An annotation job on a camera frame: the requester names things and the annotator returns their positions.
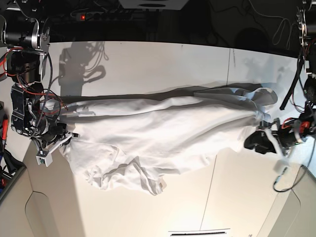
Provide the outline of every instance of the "wrinkled sheet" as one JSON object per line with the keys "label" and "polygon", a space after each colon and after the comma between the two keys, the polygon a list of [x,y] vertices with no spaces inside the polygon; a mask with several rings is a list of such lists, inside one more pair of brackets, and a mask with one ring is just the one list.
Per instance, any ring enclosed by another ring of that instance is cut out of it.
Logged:
{"label": "wrinkled sheet", "polygon": [[103,190],[158,195],[165,174],[205,167],[224,148],[238,152],[277,101],[267,88],[209,89],[163,101],[114,99],[68,105],[61,121],[78,138],[60,148],[74,174]]}

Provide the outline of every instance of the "white fabric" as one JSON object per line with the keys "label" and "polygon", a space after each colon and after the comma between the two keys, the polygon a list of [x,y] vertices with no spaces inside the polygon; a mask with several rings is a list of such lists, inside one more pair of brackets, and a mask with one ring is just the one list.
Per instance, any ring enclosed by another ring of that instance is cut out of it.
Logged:
{"label": "white fabric", "polygon": [[209,165],[226,147],[239,151],[277,100],[260,88],[210,89],[163,101],[116,99],[70,104],[62,121],[79,138],[61,147],[74,174],[103,190],[118,186],[152,195],[164,174]]}

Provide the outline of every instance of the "table surface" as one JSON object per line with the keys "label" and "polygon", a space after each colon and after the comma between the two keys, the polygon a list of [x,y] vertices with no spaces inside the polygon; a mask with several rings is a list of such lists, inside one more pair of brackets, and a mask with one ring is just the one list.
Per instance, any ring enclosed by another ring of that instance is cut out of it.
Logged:
{"label": "table surface", "polygon": [[[51,89],[61,96],[101,96],[151,94],[181,87],[215,87],[234,83],[260,83],[272,88],[278,102],[269,108],[272,118],[297,117],[288,103],[278,108],[296,71],[296,59],[260,52],[189,44],[156,42],[63,42],[52,43],[53,62]],[[49,79],[46,65],[44,87]],[[7,114],[12,113],[11,78],[0,82],[0,101]],[[295,102],[303,105],[299,86]],[[7,149],[22,161],[30,140],[11,129]],[[312,139],[295,149],[295,161],[306,162]],[[316,159],[310,170],[316,172]]]}

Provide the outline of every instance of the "white cloth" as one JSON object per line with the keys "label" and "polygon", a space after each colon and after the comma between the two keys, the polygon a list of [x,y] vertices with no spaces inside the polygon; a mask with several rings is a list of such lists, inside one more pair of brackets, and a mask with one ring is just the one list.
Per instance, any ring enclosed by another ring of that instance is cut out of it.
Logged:
{"label": "white cloth", "polygon": [[95,187],[124,186],[157,195],[164,174],[205,167],[226,147],[238,152],[269,117],[264,105],[276,100],[266,88],[222,88],[163,101],[76,102],[61,121],[79,137],[60,151],[72,172]]}

